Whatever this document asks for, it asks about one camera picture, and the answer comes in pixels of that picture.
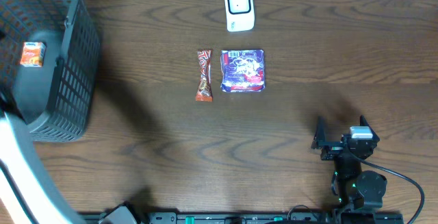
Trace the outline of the red Toto snack wrapper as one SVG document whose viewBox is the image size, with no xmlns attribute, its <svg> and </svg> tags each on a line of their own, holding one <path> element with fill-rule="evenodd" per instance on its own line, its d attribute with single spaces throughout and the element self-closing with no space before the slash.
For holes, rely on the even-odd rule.
<svg viewBox="0 0 438 224">
<path fill-rule="evenodd" d="M 198 63 L 200 66 L 200 81 L 196 91 L 196 101 L 212 102 L 213 96 L 211 91 L 211 49 L 198 50 Z"/>
</svg>

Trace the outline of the purple Carefree pad pack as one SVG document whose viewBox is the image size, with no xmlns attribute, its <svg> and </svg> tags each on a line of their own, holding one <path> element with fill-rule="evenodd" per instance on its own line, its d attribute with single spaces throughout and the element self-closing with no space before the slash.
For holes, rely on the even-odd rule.
<svg viewBox="0 0 438 224">
<path fill-rule="evenodd" d="M 222 50 L 223 92 L 261 92 L 266 86 L 263 49 Z"/>
</svg>

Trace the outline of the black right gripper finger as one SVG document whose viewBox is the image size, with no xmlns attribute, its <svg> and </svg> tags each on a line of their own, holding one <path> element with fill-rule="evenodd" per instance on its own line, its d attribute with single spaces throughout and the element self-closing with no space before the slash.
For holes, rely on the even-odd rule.
<svg viewBox="0 0 438 224">
<path fill-rule="evenodd" d="M 361 126 L 361 132 L 359 133 L 359 138 L 363 140 L 373 140 L 374 142 L 379 142 L 380 138 L 376 132 L 371 128 L 367 122 L 364 115 L 359 118 L 359 124 Z"/>
<path fill-rule="evenodd" d="M 323 147 L 329 144 L 328 141 L 326 140 L 324 126 L 325 126 L 324 119 L 321 116 L 319 116 L 316 125 L 315 135 L 313 137 L 313 141 L 311 144 L 312 149 L 322 149 Z"/>
</svg>

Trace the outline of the orange Kleenex tissue pack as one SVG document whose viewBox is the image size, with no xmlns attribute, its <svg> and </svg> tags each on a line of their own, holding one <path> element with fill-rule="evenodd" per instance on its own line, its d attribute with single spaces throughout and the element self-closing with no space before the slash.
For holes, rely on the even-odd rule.
<svg viewBox="0 0 438 224">
<path fill-rule="evenodd" d="M 46 46 L 43 42 L 24 42 L 20 65 L 40 68 L 44 63 Z"/>
</svg>

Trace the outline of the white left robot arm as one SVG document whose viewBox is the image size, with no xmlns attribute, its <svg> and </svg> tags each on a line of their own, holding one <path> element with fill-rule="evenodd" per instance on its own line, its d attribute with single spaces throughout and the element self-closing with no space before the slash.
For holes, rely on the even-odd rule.
<svg viewBox="0 0 438 224">
<path fill-rule="evenodd" d="M 1 200 L 14 223 L 141 223 L 123 203 L 106 214 L 78 214 L 44 168 L 12 95 L 1 89 Z"/>
</svg>

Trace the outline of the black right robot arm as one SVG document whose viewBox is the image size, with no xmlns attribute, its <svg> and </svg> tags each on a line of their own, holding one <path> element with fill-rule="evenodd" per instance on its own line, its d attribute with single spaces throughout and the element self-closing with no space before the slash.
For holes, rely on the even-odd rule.
<svg viewBox="0 0 438 224">
<path fill-rule="evenodd" d="M 387 179 L 375 171 L 363 171 L 361 165 L 370 157 L 380 138 L 364 116 L 337 141 L 326 139 L 325 123 L 318 117 L 312 149 L 321 151 L 320 159 L 333 161 L 335 170 L 331 190 L 347 211 L 375 210 L 383 206 Z"/>
</svg>

